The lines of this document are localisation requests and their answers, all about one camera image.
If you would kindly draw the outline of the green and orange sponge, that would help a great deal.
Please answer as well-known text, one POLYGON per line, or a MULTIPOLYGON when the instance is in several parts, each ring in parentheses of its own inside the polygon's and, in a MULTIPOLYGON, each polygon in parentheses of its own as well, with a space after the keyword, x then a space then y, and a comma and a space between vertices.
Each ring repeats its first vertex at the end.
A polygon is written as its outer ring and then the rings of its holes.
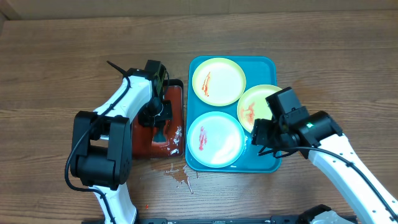
POLYGON ((169 140, 167 139, 166 135, 161 130, 157 130, 152 139, 152 147, 165 147, 168 145, 169 140))

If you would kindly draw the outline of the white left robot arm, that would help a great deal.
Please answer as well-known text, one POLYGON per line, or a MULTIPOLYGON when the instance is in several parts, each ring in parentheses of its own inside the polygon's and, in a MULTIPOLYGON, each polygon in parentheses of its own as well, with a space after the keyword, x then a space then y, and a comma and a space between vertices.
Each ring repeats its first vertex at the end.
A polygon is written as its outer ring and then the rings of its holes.
POLYGON ((104 213, 104 223, 135 223, 127 179, 132 162, 134 119, 144 128, 155 128, 152 141, 166 140, 164 128, 172 120, 172 104, 164 99, 169 73, 158 61, 145 69, 115 69, 123 76, 113 96, 93 112, 79 111, 74 119, 72 149, 64 171, 68 187, 92 192, 104 213))

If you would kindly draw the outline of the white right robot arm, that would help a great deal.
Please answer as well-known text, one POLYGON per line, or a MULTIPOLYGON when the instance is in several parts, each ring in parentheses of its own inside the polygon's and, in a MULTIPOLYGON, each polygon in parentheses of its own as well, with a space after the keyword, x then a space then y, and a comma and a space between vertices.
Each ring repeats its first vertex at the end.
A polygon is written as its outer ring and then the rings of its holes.
POLYGON ((397 199, 377 180, 351 146, 348 137, 326 112, 277 119, 256 119, 252 144, 259 156, 275 158, 300 153, 338 189, 362 223, 397 223, 397 199))

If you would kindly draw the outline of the light blue plate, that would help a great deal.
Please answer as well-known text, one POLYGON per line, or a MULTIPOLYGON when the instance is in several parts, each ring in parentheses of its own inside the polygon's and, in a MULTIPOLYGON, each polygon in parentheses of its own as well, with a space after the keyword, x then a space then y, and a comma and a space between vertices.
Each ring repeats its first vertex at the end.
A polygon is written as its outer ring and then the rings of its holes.
POLYGON ((231 115, 212 111, 200 115, 188 129, 187 144, 193 158, 209 168, 236 162, 244 151, 243 127, 231 115))

